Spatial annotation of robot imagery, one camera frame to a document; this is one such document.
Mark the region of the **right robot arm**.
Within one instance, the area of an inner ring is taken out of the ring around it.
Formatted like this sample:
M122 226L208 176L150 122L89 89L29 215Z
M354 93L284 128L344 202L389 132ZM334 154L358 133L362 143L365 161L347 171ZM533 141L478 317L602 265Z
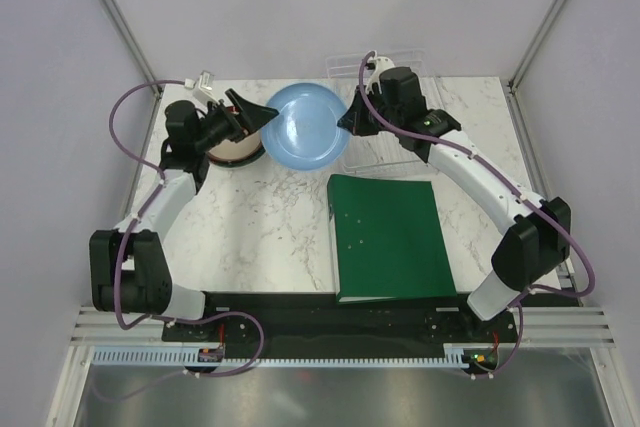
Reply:
M465 338L483 339L493 330L495 316L568 258L568 204L559 197L544 199L487 160L454 117L428 107L410 68L387 57L364 61L351 106L337 125L357 137L394 134L405 150L446 175L493 221L502 239L491 257L491 272L469 294L469 309L458 315Z

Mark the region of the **red and teal plate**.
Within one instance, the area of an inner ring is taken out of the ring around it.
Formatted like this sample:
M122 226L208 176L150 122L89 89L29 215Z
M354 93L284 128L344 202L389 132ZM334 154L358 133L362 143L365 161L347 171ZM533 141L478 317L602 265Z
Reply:
M263 147L259 147L250 155L240 159L223 160L211 154L208 154L208 158L212 165L215 165L221 168L233 169L233 168L240 168L240 167L250 165L256 162L257 160L259 160L265 153L266 153L265 149Z

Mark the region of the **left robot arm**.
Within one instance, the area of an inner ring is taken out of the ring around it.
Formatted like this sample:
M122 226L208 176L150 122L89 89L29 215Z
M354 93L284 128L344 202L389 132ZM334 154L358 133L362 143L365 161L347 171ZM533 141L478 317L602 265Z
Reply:
M155 165L155 186L146 200L116 227L95 231L89 241L94 307L115 313L122 329L124 314L140 320L159 318L184 322L198 340L219 329L219 316L205 307L205 295L173 282L163 241L180 212L196 197L209 170L208 152L224 141L239 143L278 116L229 89L223 101L210 100L200 115L190 100L165 109L167 136Z

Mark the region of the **blue plate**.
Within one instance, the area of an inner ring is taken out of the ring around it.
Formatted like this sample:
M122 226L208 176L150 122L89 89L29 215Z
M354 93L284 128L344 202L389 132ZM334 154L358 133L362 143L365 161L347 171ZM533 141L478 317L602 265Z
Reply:
M350 134L338 121L347 107L329 88L294 83L272 95L267 106L278 116L261 129L261 140L279 165L301 172L321 170L346 150Z

